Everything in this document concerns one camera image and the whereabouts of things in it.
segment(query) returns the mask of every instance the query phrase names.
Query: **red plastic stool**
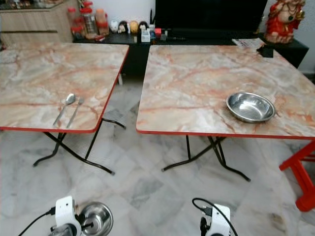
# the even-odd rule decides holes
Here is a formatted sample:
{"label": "red plastic stool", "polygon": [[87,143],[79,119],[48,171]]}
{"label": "red plastic stool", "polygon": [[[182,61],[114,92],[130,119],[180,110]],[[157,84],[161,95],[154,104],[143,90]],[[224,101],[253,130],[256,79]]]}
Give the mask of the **red plastic stool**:
{"label": "red plastic stool", "polygon": [[299,182],[303,196],[295,203],[300,211],[310,211],[315,208],[315,186],[302,165],[302,161],[315,162],[315,155],[310,155],[313,151],[315,151],[315,141],[306,145],[279,166],[281,171],[290,167]]}

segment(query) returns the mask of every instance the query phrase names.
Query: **metal spoon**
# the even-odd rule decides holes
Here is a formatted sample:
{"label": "metal spoon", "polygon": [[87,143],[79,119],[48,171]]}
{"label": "metal spoon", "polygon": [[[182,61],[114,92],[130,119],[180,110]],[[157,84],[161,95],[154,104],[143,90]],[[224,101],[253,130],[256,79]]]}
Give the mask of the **metal spoon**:
{"label": "metal spoon", "polygon": [[67,99],[65,100],[65,105],[63,106],[63,109],[61,110],[61,112],[59,113],[59,115],[57,116],[55,122],[53,125],[56,125],[57,122],[60,120],[60,118],[63,116],[64,110],[66,108],[66,106],[74,103],[75,101],[75,95],[73,93],[70,93],[67,97]]}
{"label": "metal spoon", "polygon": [[67,129],[70,127],[71,123],[73,122],[73,119],[74,119],[75,115],[77,114],[79,106],[81,106],[83,103],[84,103],[84,98],[80,97],[79,103],[78,103],[78,105],[77,105],[77,107],[76,107],[76,109],[75,109],[75,111],[74,111],[74,113],[73,113],[73,115],[72,115],[68,125],[67,125]]}

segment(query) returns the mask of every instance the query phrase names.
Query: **television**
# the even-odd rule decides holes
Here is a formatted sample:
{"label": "television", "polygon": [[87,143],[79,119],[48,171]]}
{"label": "television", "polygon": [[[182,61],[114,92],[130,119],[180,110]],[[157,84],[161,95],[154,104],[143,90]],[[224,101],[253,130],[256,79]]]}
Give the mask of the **television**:
{"label": "television", "polygon": [[266,4],[267,0],[156,0],[155,25],[179,37],[250,37]]}

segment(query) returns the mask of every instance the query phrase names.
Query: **tv stand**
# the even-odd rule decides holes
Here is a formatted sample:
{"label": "tv stand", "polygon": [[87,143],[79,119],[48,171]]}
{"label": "tv stand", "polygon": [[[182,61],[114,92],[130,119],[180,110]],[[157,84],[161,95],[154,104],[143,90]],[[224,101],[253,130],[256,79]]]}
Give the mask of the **tv stand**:
{"label": "tv stand", "polygon": [[[130,46],[129,53],[125,60],[122,74],[130,76],[140,76],[144,78],[147,67],[150,43],[140,43],[138,37],[137,42],[134,36],[130,34],[110,34],[102,42],[94,40],[75,40],[74,43],[101,43],[101,44],[128,44]],[[156,45],[235,45],[231,39],[186,39],[185,41],[160,41],[156,40]],[[288,62],[299,67],[309,48],[297,40],[293,40],[289,44],[270,44],[278,53],[280,53]]]}

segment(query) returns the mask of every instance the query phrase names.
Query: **black metal table leg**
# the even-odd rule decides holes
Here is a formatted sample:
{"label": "black metal table leg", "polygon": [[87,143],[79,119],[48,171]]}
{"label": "black metal table leg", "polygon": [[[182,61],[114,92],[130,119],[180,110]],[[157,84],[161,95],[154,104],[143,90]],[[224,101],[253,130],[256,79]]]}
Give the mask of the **black metal table leg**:
{"label": "black metal table leg", "polygon": [[231,168],[231,167],[229,167],[229,166],[226,165],[226,161],[225,161],[225,157],[224,157],[224,154],[223,154],[223,150],[222,150],[221,143],[218,142],[218,146],[219,146],[219,149],[220,149],[220,153],[219,153],[219,151],[218,151],[218,149],[217,149],[217,144],[215,143],[215,142],[217,141],[217,139],[216,139],[216,141],[214,141],[212,137],[208,137],[208,139],[209,139],[211,145],[213,146],[213,150],[215,151],[215,154],[216,154],[216,156],[217,156],[217,158],[218,158],[220,164],[221,164],[224,168],[226,168],[227,170],[232,171],[232,172],[234,172],[234,173],[240,175],[240,176],[243,177],[246,181],[250,182],[251,179],[248,178],[245,174],[243,174],[242,172],[240,172],[240,171],[238,171],[238,170],[236,170],[236,169],[233,169],[233,168]]}
{"label": "black metal table leg", "polygon": [[115,121],[115,120],[112,120],[112,119],[105,119],[105,118],[102,118],[102,121],[104,122],[108,122],[108,123],[112,123],[112,124],[116,124],[116,125],[119,125],[120,127],[126,129],[126,126],[119,123],[118,121]]}
{"label": "black metal table leg", "polygon": [[100,129],[101,126],[102,126],[102,122],[99,124],[99,126],[98,126],[98,128],[97,128],[97,131],[95,132],[95,134],[94,134],[94,136],[93,136],[93,139],[92,139],[92,141],[91,141],[91,143],[90,143],[90,146],[89,146],[89,149],[88,149],[88,151],[87,151],[87,154],[85,154],[85,158],[84,158],[85,160],[87,160],[88,157],[89,157],[89,155],[90,155],[90,152],[91,152],[91,150],[92,150],[92,148],[93,148],[95,139],[96,139],[96,137],[97,137],[97,134],[98,134],[99,129]]}
{"label": "black metal table leg", "polygon": [[[224,137],[221,137],[219,138],[217,141],[215,141],[215,144],[218,144],[220,141],[223,141],[225,138]],[[195,160],[197,160],[199,157],[201,157],[203,154],[205,154],[207,151],[211,150],[213,148],[212,145],[209,145],[207,146],[205,149],[203,149],[200,153],[198,153],[196,156],[192,157],[190,156],[190,147],[189,147],[189,138],[188,138],[188,135],[186,135],[186,144],[187,144],[187,153],[188,153],[188,160],[186,161],[181,161],[181,162],[178,162],[178,163],[175,163],[175,164],[172,164],[172,165],[169,165],[167,167],[164,167],[162,169],[162,172],[164,171],[167,171],[171,168],[174,168],[174,167],[177,167],[177,166],[181,166],[181,165],[184,165],[184,164],[187,164],[187,163],[190,163],[190,162],[193,162]]]}
{"label": "black metal table leg", "polygon": [[[126,126],[124,126],[123,124],[119,123],[118,121],[102,118],[102,122],[103,122],[103,121],[104,121],[104,122],[109,122],[109,123],[113,123],[113,124],[119,125],[119,126],[122,127],[123,129],[126,129]],[[91,143],[90,143],[89,149],[88,149],[88,151],[87,151],[87,153],[86,153],[86,155],[85,155],[85,158],[82,158],[80,155],[78,155],[77,153],[75,153],[72,149],[70,149],[67,145],[65,145],[65,144],[63,143],[63,139],[64,139],[66,133],[59,133],[59,134],[58,134],[58,137],[56,138],[56,137],[53,136],[51,133],[49,133],[49,132],[44,132],[44,134],[46,134],[50,139],[52,139],[53,141],[56,142],[55,149],[54,149],[54,151],[53,151],[53,153],[52,153],[51,155],[38,159],[38,160],[33,164],[33,166],[35,167],[35,166],[38,165],[39,162],[41,162],[41,161],[43,161],[43,160],[47,160],[47,159],[53,157],[54,155],[56,155],[56,153],[58,152],[59,146],[61,146],[61,147],[63,147],[65,150],[67,150],[70,154],[72,154],[75,158],[79,159],[80,161],[83,161],[84,163],[87,163],[87,164],[89,164],[89,165],[98,167],[98,168],[100,168],[100,169],[102,169],[102,170],[105,170],[106,172],[108,172],[108,173],[114,175],[115,172],[111,171],[110,169],[108,169],[108,168],[106,168],[106,167],[104,167],[104,166],[102,166],[102,165],[99,165],[99,164],[96,164],[96,163],[94,163],[94,162],[91,162],[91,161],[88,161],[88,160],[87,160],[88,157],[89,157],[89,155],[90,155],[90,152],[91,152],[91,150],[92,150],[92,148],[93,148],[94,142],[95,142],[95,140],[96,140],[96,137],[97,137],[97,135],[98,135],[98,132],[99,132],[99,129],[100,129],[101,125],[102,125],[102,122],[99,124],[99,126],[98,126],[98,128],[97,128],[97,131],[95,132],[95,134],[94,134],[94,136],[93,136],[93,139],[92,139],[92,141],[91,141]]]}
{"label": "black metal table leg", "polygon": [[95,166],[95,167],[98,167],[108,173],[110,173],[111,175],[114,175],[115,172],[111,171],[110,169],[102,166],[102,165],[99,165],[99,164],[96,164],[94,162],[91,162],[91,161],[88,161],[88,160],[85,160],[84,158],[82,158],[80,155],[78,155],[77,153],[75,153],[72,149],[70,149],[67,145],[65,145],[63,142],[61,142],[59,139],[57,139],[54,135],[52,135],[51,133],[49,132],[44,132],[44,134],[46,134],[50,139],[52,139],[53,141],[55,141],[57,144],[59,144],[61,147],[63,147],[66,151],[68,151],[70,154],[72,154],[75,158],[77,158],[78,160],[86,163],[86,164],[89,164],[91,166]]}
{"label": "black metal table leg", "polygon": [[[65,135],[66,135],[66,133],[59,133],[57,139],[59,139],[60,141],[63,141]],[[50,154],[49,156],[45,156],[45,157],[40,158],[37,161],[35,161],[34,164],[33,164],[33,167],[37,166],[39,164],[39,162],[47,160],[47,159],[52,158],[53,156],[55,156],[57,154],[57,152],[58,152],[58,149],[59,149],[59,144],[56,143],[53,153]]]}

